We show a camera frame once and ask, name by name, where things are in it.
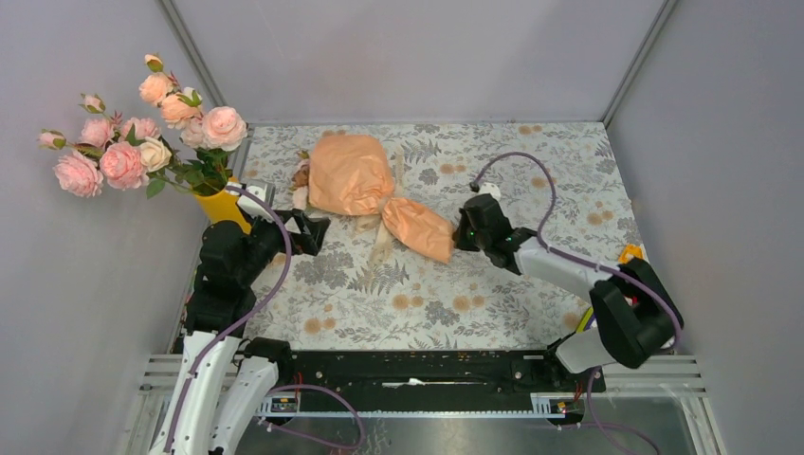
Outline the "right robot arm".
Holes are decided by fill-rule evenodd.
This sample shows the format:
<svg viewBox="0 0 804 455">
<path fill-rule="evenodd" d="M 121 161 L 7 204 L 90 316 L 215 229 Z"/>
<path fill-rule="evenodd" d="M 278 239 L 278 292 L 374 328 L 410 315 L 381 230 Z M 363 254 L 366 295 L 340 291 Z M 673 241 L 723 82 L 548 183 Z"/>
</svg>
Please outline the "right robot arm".
<svg viewBox="0 0 804 455">
<path fill-rule="evenodd" d="M 512 227 L 490 194 L 471 197 L 459 212 L 458 249 L 480 251 L 498 268 L 546 281 L 592 306 L 595 327 L 548 348 L 543 375 L 553 389 L 570 389 L 593 367 L 637 369 L 679 339 L 683 319 L 648 262 L 607 264 L 548 246 L 537 231 Z"/>
</svg>

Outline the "cream printed ribbon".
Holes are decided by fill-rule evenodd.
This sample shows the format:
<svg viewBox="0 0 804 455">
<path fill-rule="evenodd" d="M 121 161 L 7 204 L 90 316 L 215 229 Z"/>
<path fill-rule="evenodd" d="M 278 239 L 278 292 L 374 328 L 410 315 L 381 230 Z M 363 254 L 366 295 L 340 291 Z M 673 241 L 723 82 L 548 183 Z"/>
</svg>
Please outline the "cream printed ribbon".
<svg viewBox="0 0 804 455">
<path fill-rule="evenodd" d="M 391 162 L 393 171 L 394 189 L 388 196 L 380 200 L 379 213 L 361 215 L 356 218 L 355 234 L 375 230 L 375 241 L 368 256 L 367 265 L 370 269 L 375 268 L 387 261 L 393 251 L 393 236 L 386 228 L 382 218 L 382 210 L 387 203 L 404 190 L 405 157 L 402 149 L 398 149 Z"/>
</svg>

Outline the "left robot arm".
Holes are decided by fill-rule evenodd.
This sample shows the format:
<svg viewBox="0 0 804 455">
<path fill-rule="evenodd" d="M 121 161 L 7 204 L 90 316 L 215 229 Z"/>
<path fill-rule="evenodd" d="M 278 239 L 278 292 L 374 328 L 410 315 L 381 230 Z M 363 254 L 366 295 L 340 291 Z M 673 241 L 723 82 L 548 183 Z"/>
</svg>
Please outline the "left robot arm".
<svg viewBox="0 0 804 455">
<path fill-rule="evenodd" d="M 249 232 L 230 220 L 204 231 L 180 370 L 151 453 L 233 453 L 269 389 L 293 380 L 288 343 L 244 337 L 243 319 L 258 306 L 251 285 L 280 253 L 318 255 L 331 221 L 298 209 L 279 215 L 297 231 L 283 235 L 270 217 Z"/>
</svg>

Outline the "orange paper bouquet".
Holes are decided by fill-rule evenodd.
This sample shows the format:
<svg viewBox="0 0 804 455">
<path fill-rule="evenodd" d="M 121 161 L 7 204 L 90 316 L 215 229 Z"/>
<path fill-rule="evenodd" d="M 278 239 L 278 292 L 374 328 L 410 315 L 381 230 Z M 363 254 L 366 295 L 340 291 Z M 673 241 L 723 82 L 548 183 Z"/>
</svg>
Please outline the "orange paper bouquet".
<svg viewBox="0 0 804 455">
<path fill-rule="evenodd" d="M 292 177 L 292 204 L 357 218 L 378 214 L 380 200 L 393 189 L 391 162 L 377 138 L 325 136 L 301 155 Z M 393 241 L 436 262 L 449 262 L 454 248 L 451 222 L 401 193 L 381 215 Z"/>
</svg>

